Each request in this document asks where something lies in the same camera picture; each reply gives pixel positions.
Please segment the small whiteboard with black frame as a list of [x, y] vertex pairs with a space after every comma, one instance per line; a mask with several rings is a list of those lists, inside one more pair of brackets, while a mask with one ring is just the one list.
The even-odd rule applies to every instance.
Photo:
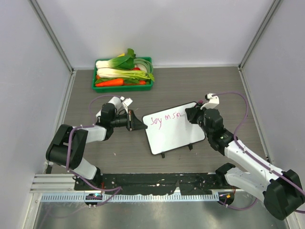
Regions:
[[147, 125], [145, 131], [153, 155], [205, 139], [205, 134], [200, 126], [191, 124], [185, 113], [186, 108], [195, 105], [196, 102], [190, 102], [142, 117], [142, 122]]

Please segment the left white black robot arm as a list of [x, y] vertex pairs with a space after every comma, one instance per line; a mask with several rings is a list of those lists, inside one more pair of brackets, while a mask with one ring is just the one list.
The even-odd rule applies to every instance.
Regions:
[[94, 124], [60, 125], [46, 151], [46, 159], [66, 168], [90, 190], [97, 190], [102, 185], [101, 170], [84, 158], [85, 147], [88, 143], [108, 140], [117, 127], [125, 127], [128, 131], [147, 129], [134, 111], [128, 109], [131, 103], [131, 98], [114, 96], [93, 116]]

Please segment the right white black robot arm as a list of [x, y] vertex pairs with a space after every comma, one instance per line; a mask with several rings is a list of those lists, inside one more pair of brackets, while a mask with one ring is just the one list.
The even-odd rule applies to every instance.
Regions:
[[223, 125], [217, 109], [207, 109], [197, 103], [185, 110], [191, 124], [203, 130], [208, 143], [227, 158], [237, 162], [246, 172], [227, 163], [216, 171], [215, 182], [220, 188], [238, 187], [263, 202], [268, 212], [283, 220], [305, 202], [299, 175], [293, 170], [283, 171], [248, 149], [235, 134]]

